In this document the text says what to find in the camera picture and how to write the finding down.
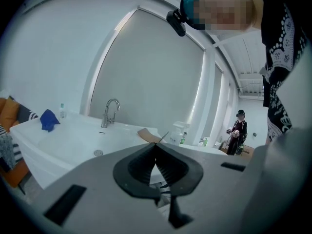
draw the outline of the white bathtub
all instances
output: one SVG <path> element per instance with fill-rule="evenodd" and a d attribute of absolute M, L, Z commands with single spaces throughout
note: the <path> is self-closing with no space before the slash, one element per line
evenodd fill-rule
<path fill-rule="evenodd" d="M 120 123 L 101 128 L 100 119 L 70 114 L 50 133 L 41 129 L 39 118 L 14 126 L 10 132 L 32 175 L 45 189 L 71 169 L 94 158 L 95 150 L 102 150 L 105 155 L 146 144 L 137 134 L 142 128 Z M 148 130 L 159 136 L 156 128 Z M 154 167 L 151 183 L 161 181 L 163 178 Z"/>

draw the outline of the bottle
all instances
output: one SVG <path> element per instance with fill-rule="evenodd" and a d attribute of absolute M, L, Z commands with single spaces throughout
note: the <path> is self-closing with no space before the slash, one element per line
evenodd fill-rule
<path fill-rule="evenodd" d="M 207 140 L 207 138 L 205 138 L 204 143 L 203 143 L 203 146 L 206 146 L 206 145 L 207 145 L 207 142 L 208 142 L 208 140 Z"/>
<path fill-rule="evenodd" d="M 170 144 L 178 146 L 182 139 L 181 129 L 176 128 L 174 132 L 171 133 L 170 136 Z"/>
<path fill-rule="evenodd" d="M 180 142 L 180 144 L 184 144 L 185 138 L 186 138 L 187 132 L 184 132 L 182 140 Z"/>
<path fill-rule="evenodd" d="M 59 108 L 59 117 L 58 119 L 61 121 L 61 120 L 64 120 L 66 118 L 66 110 L 64 108 L 64 103 L 62 103 L 60 105 L 60 108 Z"/>

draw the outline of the floor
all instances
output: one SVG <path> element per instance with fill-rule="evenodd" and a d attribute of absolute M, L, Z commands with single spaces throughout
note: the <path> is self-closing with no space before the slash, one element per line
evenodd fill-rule
<path fill-rule="evenodd" d="M 31 173 L 28 173 L 28 175 L 26 175 L 20 183 L 20 186 L 25 191 L 25 195 L 18 187 L 12 188 L 8 184 L 7 186 L 12 194 L 24 200 L 28 204 L 32 204 L 37 196 L 43 191 Z"/>

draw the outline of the black hat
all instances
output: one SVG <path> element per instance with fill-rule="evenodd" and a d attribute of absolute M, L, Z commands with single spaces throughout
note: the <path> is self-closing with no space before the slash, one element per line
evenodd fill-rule
<path fill-rule="evenodd" d="M 238 117 L 239 115 L 245 116 L 244 110 L 238 110 L 238 113 L 237 113 L 236 117 Z"/>

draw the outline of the person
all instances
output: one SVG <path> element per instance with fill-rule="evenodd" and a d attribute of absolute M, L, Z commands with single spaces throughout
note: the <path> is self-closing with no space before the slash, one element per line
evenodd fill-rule
<path fill-rule="evenodd" d="M 211 30 L 261 30 L 266 64 L 261 70 L 264 107 L 268 107 L 266 143 L 292 128 L 276 91 L 311 39 L 310 0 L 194 0 L 194 19 Z"/>
<path fill-rule="evenodd" d="M 247 122 L 245 121 L 245 116 L 244 110 L 239 110 L 236 115 L 237 121 L 233 128 L 227 131 L 228 134 L 231 134 L 227 155 L 234 155 L 247 136 Z"/>

